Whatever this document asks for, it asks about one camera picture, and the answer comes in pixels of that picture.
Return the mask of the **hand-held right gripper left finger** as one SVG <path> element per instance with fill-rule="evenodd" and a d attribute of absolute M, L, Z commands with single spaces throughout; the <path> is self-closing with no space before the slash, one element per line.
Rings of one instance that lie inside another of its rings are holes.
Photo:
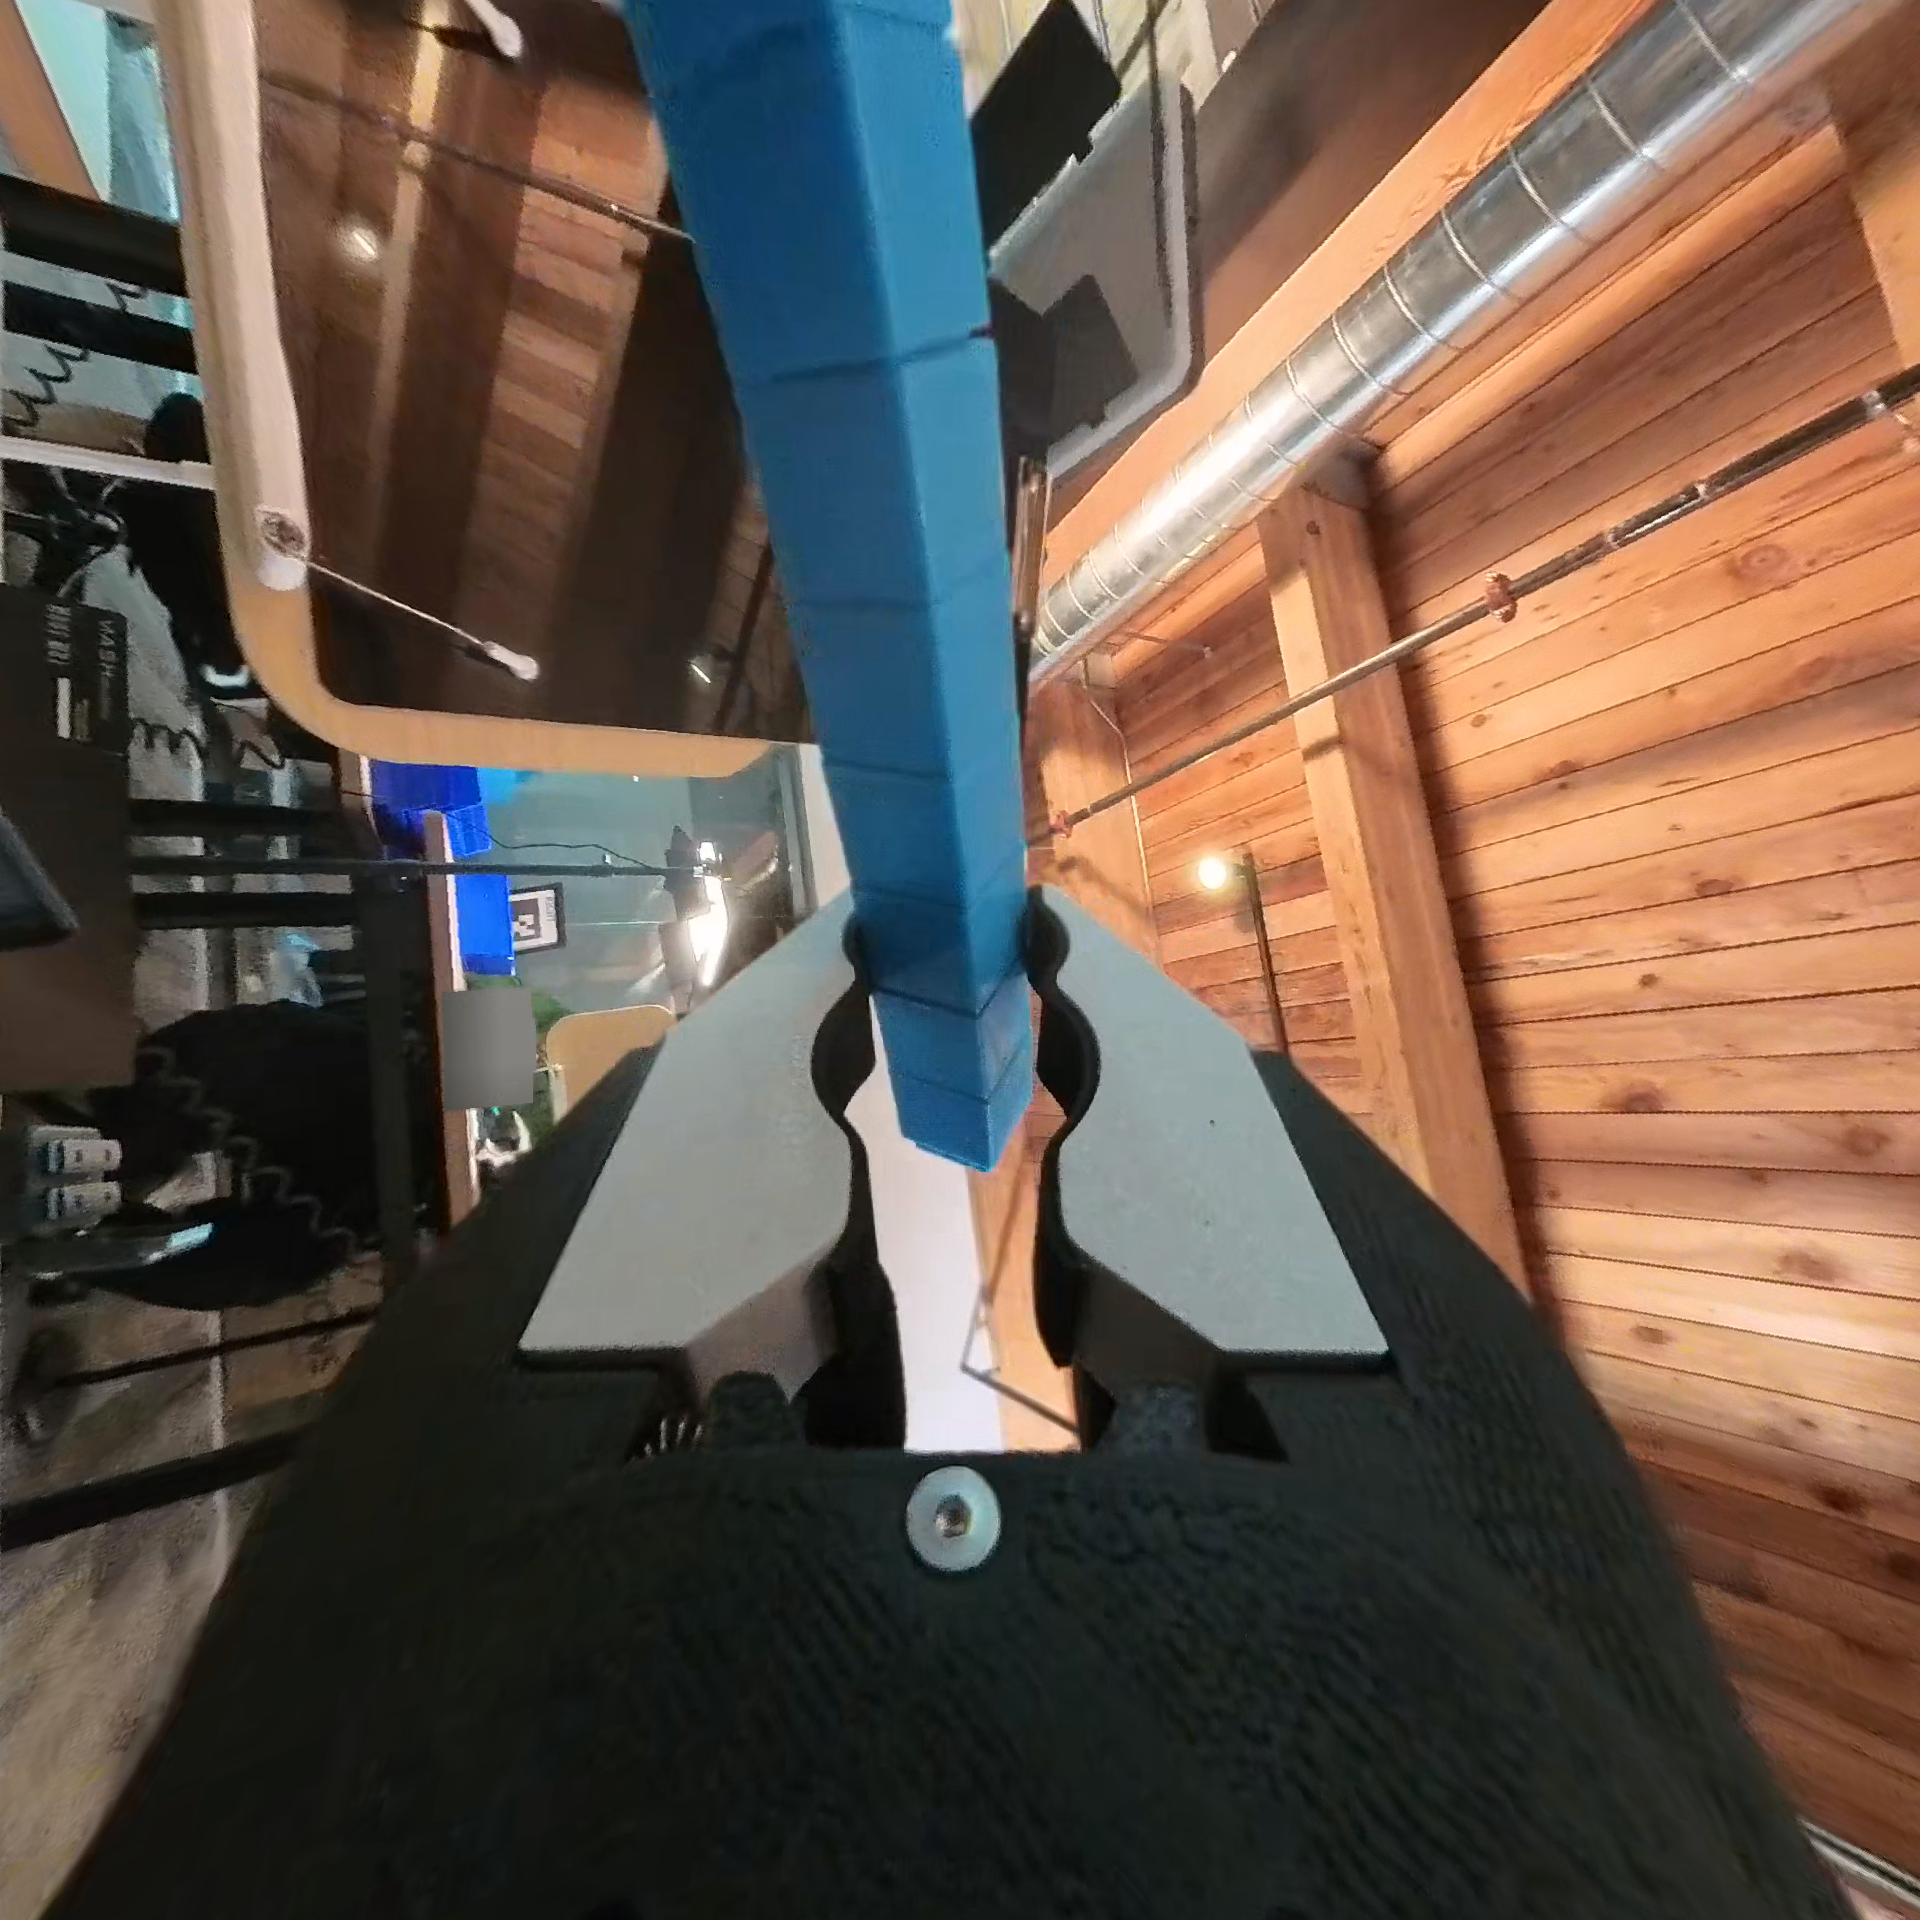
<path fill-rule="evenodd" d="M 519 1359 L 641 1369 L 683 1412 L 754 1375 L 808 1437 L 899 1448 L 896 1295 L 848 1120 L 876 1072 L 853 899 L 829 899 L 641 1062 Z"/>

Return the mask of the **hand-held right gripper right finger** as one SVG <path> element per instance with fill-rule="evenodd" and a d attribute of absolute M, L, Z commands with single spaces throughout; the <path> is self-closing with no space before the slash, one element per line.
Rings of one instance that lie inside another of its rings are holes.
<path fill-rule="evenodd" d="M 1368 1377 L 1389 1349 L 1233 1023 L 1057 886 L 1029 896 L 1040 1087 L 1036 1317 L 1092 1448 L 1133 1396 L 1210 1427 L 1267 1375 Z"/>

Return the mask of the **blue linked cube stick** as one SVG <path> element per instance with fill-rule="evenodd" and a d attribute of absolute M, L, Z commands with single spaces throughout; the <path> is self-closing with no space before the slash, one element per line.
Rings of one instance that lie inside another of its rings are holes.
<path fill-rule="evenodd" d="M 1033 1085 L 1000 371 L 949 5 L 624 5 L 731 379 L 903 1135 Z"/>

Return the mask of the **glass room window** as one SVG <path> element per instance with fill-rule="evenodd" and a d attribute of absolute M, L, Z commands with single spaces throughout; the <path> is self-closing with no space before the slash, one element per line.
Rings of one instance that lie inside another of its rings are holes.
<path fill-rule="evenodd" d="M 516 958 L 535 1019 L 628 1004 L 682 1016 L 802 924 L 820 893 L 802 755 L 771 747 L 728 776 L 482 768 L 513 886 L 563 884 L 568 945 Z"/>

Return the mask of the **black ceiling pipe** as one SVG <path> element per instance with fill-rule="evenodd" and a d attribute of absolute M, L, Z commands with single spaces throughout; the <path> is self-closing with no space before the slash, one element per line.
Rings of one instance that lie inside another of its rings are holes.
<path fill-rule="evenodd" d="M 1337 670 L 1333 676 L 1311 684 L 1300 693 L 1288 695 L 1284 702 L 1259 710 L 1226 734 L 1212 736 L 1201 747 L 1167 760 L 1161 768 L 1132 776 L 1082 807 L 1057 811 L 1047 817 L 1040 833 L 1026 840 L 1026 847 L 1049 847 L 1057 839 L 1069 836 L 1082 824 L 1116 811 L 1124 803 L 1138 800 L 1143 793 L 1210 764 L 1224 751 L 1229 751 L 1259 734 L 1283 727 L 1315 705 L 1333 702 L 1339 693 L 1357 688 L 1361 684 L 1383 675 L 1387 667 L 1399 667 L 1405 660 L 1451 641 L 1464 632 L 1472 632 L 1479 627 L 1506 627 L 1517 619 L 1529 599 L 1548 591 L 1551 587 L 1556 587 L 1632 545 L 1641 545 L 1644 541 L 1659 536 L 1673 526 L 1757 486 L 1773 473 L 1784 473 L 1816 453 L 1848 441 L 1873 424 L 1898 423 L 1901 424 L 1905 436 L 1916 441 L 1916 424 L 1908 417 L 1916 409 L 1916 396 L 1917 366 L 1906 366 L 1873 389 L 1834 404 L 1781 436 L 1752 447 L 1743 457 L 1698 475 L 1698 480 L 1680 486 L 1677 492 L 1652 501 L 1641 511 L 1605 523 L 1592 536 L 1548 556 L 1535 566 L 1525 566 L 1521 573 L 1491 571 L 1479 587 L 1479 595 L 1451 612 L 1387 641 L 1383 649 Z"/>

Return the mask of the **wooden framed mirror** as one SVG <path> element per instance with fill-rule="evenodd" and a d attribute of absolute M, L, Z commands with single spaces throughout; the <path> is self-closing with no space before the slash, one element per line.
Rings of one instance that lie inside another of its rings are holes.
<path fill-rule="evenodd" d="M 624 5 L 153 14 L 271 693 L 381 759 L 818 747 Z"/>

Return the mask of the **dark cardboard box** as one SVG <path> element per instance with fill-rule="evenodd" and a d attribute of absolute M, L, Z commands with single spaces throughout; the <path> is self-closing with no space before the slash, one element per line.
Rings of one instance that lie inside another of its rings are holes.
<path fill-rule="evenodd" d="M 137 1043 L 129 624 L 2 587 L 2 1089 L 121 1085 Z"/>

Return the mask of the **large silver ventilation duct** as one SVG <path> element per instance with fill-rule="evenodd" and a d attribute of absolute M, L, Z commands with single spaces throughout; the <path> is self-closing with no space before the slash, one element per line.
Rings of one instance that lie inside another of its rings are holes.
<path fill-rule="evenodd" d="M 1564 278 L 1784 93 L 1857 5 L 1667 1 L 1588 64 L 1047 587 L 1033 686 Z"/>

